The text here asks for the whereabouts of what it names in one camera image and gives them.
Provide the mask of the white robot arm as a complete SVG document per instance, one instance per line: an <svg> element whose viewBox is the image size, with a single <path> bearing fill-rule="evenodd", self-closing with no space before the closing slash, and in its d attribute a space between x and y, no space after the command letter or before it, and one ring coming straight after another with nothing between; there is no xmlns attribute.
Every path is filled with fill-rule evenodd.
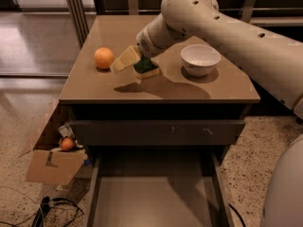
<svg viewBox="0 0 303 227"><path fill-rule="evenodd" d="M147 58L195 36L234 62L253 81L303 117L303 43L219 12L216 0L162 0L160 14L136 36ZM302 138L280 156L260 227L302 227Z"/></svg>

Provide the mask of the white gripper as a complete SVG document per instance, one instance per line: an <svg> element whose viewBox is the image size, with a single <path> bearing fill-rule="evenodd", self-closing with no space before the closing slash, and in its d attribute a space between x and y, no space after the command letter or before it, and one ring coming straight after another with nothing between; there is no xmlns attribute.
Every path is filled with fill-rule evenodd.
<svg viewBox="0 0 303 227"><path fill-rule="evenodd" d="M135 65L140 61L141 54L146 58L162 54L164 52L164 49L160 47L163 42L162 35L163 30L159 26L145 26L136 36L137 47L130 45L111 64L111 71L115 74Z"/></svg>

